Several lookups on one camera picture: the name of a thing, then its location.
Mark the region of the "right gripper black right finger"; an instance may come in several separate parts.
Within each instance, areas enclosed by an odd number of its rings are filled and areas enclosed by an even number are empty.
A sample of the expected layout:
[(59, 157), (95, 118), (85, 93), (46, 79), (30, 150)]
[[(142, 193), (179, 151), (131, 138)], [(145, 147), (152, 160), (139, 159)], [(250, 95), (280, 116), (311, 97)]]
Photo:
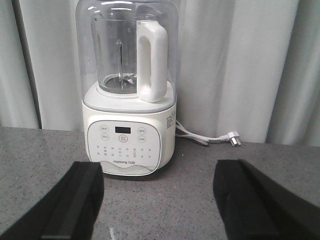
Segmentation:
[(318, 240), (320, 209), (245, 160), (218, 160), (213, 195), (230, 240)]

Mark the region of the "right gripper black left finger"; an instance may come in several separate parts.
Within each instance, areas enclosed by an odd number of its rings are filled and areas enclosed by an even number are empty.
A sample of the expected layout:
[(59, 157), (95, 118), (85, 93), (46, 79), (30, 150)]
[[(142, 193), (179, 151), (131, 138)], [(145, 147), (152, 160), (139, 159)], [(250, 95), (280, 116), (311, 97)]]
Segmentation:
[(104, 197), (98, 162), (75, 161), (62, 179), (2, 240), (89, 240)]

